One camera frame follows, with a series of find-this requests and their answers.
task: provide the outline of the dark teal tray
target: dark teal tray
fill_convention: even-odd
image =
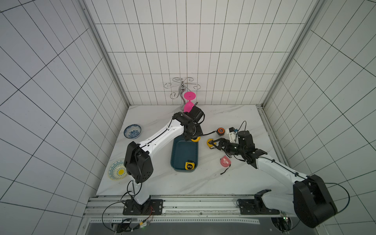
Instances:
[[[185,163],[193,162],[194,169],[186,170]],[[192,172],[199,163],[199,143],[186,141],[183,135],[179,135],[174,139],[171,153],[171,166],[179,172]]]

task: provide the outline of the marble table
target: marble table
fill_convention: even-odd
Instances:
[[[120,196],[126,192],[130,177],[117,181],[107,176],[108,167],[118,159],[124,159],[127,146],[131,141],[136,143],[147,139],[166,125],[178,106],[176,105],[140,105],[130,106],[121,127],[115,147],[107,164],[106,171],[99,185],[98,196]],[[239,128],[243,120],[247,121],[247,130],[252,134],[256,148],[262,149],[277,159],[268,133],[262,123],[255,105],[200,105],[205,113],[205,121],[201,124],[203,133],[209,133],[223,128]],[[138,124],[142,131],[138,138],[127,139],[123,135],[124,129],[130,124]],[[255,194],[263,189],[274,192],[286,190],[270,175],[251,165],[231,158],[231,167],[220,175],[225,168],[220,165],[223,151],[209,149],[206,141],[217,139],[216,133],[203,136],[199,141],[199,161],[193,172],[177,172],[170,165],[171,141],[154,155],[154,172],[143,183],[149,188],[151,195],[244,195]]]

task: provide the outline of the white tile wall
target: white tile wall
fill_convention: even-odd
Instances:
[[[325,222],[333,235],[376,228],[376,188],[367,183],[376,172],[375,5],[327,1],[265,105],[292,167],[349,191],[348,208]],[[329,191],[341,210],[346,192],[338,186]]]
[[[163,85],[187,76],[201,85],[193,90],[200,103],[262,103],[315,4],[85,2],[132,105],[181,104],[170,99],[171,89]]]
[[[0,11],[1,231],[76,234],[126,101],[76,0],[1,1]]]

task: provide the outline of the blue and white bowl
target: blue and white bowl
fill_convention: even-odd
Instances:
[[[137,124],[132,124],[127,126],[127,128],[124,130],[124,136],[128,139],[135,139],[137,138],[141,133],[141,127]]]
[[[107,171],[108,177],[112,180],[119,180],[127,175],[127,170],[124,166],[124,160],[116,160],[113,162]]]

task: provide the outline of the orange tape measure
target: orange tape measure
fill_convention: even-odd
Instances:
[[[216,131],[216,133],[219,135],[219,136],[222,136],[224,135],[224,129],[223,128],[218,128],[218,130]]]

